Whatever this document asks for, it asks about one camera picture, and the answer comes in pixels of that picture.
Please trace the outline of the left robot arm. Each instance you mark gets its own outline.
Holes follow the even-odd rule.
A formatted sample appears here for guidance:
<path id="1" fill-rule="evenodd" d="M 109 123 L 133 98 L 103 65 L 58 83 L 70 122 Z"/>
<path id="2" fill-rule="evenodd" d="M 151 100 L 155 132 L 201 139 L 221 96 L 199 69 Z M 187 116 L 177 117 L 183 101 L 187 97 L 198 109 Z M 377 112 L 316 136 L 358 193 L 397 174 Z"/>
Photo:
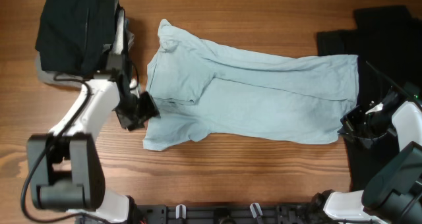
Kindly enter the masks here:
<path id="1" fill-rule="evenodd" d="M 159 111 L 148 92 L 131 87 L 133 62 L 124 54 L 107 56 L 90 79 L 69 78 L 81 91 L 63 119 L 46 134 L 27 141 L 28 175 L 20 208 L 36 223 L 75 218 L 79 223 L 145 223 L 130 196 L 106 187 L 95 141 L 110 113 L 122 128 L 144 128 Z"/>

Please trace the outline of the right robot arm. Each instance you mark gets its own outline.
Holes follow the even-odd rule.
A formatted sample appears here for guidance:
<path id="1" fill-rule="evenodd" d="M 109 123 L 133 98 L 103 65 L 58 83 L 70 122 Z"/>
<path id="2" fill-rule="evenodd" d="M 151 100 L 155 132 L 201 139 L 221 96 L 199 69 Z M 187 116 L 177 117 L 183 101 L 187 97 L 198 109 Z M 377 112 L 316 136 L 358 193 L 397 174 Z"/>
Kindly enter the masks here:
<path id="1" fill-rule="evenodd" d="M 339 133 L 370 149 L 382 138 L 397 140 L 399 152 L 366 185 L 355 192 L 327 190 L 309 204 L 309 223 L 421 222 L 420 89 L 407 82 L 393 85 L 368 111 L 361 106 L 344 115 Z"/>

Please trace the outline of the light blue t-shirt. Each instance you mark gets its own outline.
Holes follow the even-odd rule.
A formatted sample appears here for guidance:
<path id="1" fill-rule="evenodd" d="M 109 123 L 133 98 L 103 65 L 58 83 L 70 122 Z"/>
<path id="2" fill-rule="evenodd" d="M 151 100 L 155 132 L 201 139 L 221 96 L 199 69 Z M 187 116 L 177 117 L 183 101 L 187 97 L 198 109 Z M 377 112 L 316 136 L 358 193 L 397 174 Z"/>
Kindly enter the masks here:
<path id="1" fill-rule="evenodd" d="M 167 20 L 158 37 L 146 89 L 160 115 L 148 122 L 147 150 L 213 133 L 329 144 L 356 106 L 356 55 L 291 58 L 236 49 Z"/>

